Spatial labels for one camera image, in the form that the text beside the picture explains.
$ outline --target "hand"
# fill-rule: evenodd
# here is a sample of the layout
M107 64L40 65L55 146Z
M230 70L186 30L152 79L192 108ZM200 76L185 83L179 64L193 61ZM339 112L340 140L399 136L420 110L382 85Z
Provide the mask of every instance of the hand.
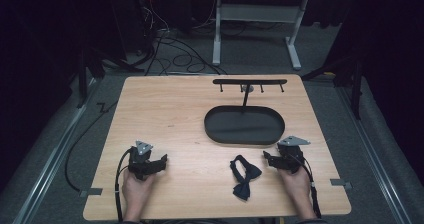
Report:
M127 203L124 221L140 221L141 212L150 196L155 176L156 174L149 175L145 181L141 181L128 169L124 170L122 192Z
M294 174L288 170L278 169L278 173L283 179L284 188L296 208L299 219L307 220L316 218L309 198L311 184L305 169L299 168Z

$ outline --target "sleeve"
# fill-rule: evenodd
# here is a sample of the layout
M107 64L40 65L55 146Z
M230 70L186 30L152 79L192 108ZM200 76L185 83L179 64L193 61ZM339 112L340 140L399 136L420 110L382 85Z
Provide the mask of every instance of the sleeve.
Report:
M303 220L303 221L298 221L296 222L296 224L328 224L327 221L322 220L322 219L309 219L309 220Z

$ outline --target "wooden tabletop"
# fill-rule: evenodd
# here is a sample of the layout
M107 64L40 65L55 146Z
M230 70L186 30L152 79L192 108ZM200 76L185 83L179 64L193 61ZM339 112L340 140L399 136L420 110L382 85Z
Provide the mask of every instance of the wooden tabletop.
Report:
M210 109L243 103L239 86L224 86L220 92L219 85L212 83L217 78L287 80L283 93L279 85L264 86L264 93L255 86L247 104L280 113L286 123L281 139L296 136L311 142L301 149L312 167L322 214L350 212L344 188L330 183L339 175L299 76L159 76L126 80L92 184L103 191L100 196L88 197L84 209L87 220L117 219L116 168L136 140L153 145L152 161L168 154L167 168L157 175L143 219L295 215L276 169L263 157L264 150L278 156L276 144L221 144L205 133L204 118ZM238 182L230 161L239 154L262 170L262 175L250 182L247 201L232 194ZM238 170L244 175L242 167ZM121 202L125 210L122 195Z

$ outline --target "black oval tray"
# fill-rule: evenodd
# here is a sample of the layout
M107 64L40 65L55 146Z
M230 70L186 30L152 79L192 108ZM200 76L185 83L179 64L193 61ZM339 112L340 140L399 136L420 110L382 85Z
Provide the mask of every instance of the black oval tray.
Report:
M262 106L217 106L205 116L206 134L220 143L270 145L284 129L281 115Z

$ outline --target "white metal frame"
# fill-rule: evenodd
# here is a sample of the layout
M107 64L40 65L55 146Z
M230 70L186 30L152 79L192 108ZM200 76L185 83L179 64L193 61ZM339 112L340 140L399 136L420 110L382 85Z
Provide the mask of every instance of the white metal frame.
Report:
M300 24L306 10L308 0L302 0L300 6L257 6L243 4L223 4L216 0L216 23L215 39L213 44L213 60L215 66L221 63L221 21L260 21L260 22L284 22L293 23L293 31L290 37L285 38L285 43L290 55L292 66L300 70L299 57L294 42L299 32Z

